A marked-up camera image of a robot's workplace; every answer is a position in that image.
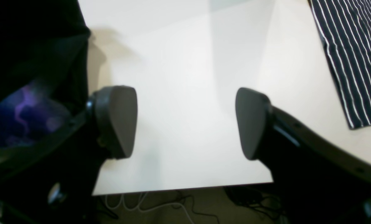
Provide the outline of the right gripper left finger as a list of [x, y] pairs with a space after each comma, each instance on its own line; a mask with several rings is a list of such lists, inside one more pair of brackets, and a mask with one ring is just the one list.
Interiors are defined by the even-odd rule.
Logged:
[[108, 86], [38, 143], [0, 150], [0, 224], [95, 224], [100, 168], [132, 155], [137, 116], [136, 90]]

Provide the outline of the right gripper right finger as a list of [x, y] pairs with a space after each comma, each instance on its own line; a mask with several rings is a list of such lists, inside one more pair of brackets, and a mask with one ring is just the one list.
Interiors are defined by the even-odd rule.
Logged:
[[291, 224], [371, 224], [371, 165], [239, 88], [235, 102], [241, 149], [271, 172]]

